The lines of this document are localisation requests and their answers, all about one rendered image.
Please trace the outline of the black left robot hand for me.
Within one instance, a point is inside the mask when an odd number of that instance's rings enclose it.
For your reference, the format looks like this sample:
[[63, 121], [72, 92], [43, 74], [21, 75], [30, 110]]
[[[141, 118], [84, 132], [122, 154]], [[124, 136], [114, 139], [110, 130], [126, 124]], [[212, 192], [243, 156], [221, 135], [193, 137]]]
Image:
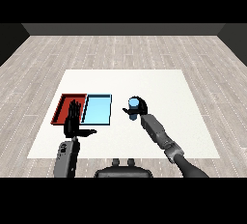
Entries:
[[69, 113], [64, 123], [64, 134], [67, 138], [88, 137], [96, 133], [95, 129], [80, 129], [81, 104], [75, 99], [69, 104]]

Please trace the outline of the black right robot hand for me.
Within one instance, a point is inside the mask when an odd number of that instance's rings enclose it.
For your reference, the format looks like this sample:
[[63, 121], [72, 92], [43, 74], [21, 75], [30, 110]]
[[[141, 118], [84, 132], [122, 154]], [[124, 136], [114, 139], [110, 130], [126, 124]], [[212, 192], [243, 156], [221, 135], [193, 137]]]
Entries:
[[139, 106], [137, 109], [124, 108], [123, 111], [128, 115], [136, 114], [136, 115], [147, 115], [148, 114], [148, 106], [146, 102], [140, 97], [133, 97], [139, 99]]

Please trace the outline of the small blue can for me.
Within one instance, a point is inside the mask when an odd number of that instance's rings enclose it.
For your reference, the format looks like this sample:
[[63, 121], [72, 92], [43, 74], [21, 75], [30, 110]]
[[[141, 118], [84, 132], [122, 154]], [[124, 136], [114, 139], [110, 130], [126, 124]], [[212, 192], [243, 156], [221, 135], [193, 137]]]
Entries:
[[[131, 98], [129, 101], [128, 101], [128, 106], [130, 109], [137, 109], [138, 106], [139, 106], [139, 99], [138, 98]], [[129, 116], [129, 119], [131, 121], [135, 121], [137, 119], [137, 115], [136, 114], [131, 114]]]

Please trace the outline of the shallow red open box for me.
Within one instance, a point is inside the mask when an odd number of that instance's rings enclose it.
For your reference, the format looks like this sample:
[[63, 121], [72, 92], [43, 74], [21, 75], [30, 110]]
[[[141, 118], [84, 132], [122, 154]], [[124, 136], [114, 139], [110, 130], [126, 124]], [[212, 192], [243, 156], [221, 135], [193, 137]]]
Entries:
[[54, 126], [62, 126], [69, 115], [70, 103], [74, 100], [81, 105], [80, 110], [83, 110], [86, 97], [86, 94], [62, 94], [50, 123]]

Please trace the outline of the shallow light blue open box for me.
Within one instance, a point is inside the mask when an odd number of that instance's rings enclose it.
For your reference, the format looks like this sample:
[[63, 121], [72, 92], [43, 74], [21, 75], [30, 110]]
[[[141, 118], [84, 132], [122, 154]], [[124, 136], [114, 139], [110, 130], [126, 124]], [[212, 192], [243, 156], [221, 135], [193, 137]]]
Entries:
[[88, 94], [80, 124], [82, 126], [109, 126], [111, 103], [110, 94]]

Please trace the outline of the dark grey robot body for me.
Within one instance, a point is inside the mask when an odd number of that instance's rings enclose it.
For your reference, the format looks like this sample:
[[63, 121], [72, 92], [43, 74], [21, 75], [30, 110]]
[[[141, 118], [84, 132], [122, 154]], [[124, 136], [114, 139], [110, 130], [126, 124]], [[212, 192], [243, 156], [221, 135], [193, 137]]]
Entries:
[[127, 160], [126, 166], [121, 166], [120, 160], [114, 158], [110, 167], [96, 171], [95, 178], [152, 178], [152, 173], [148, 169], [137, 167], [133, 158]]

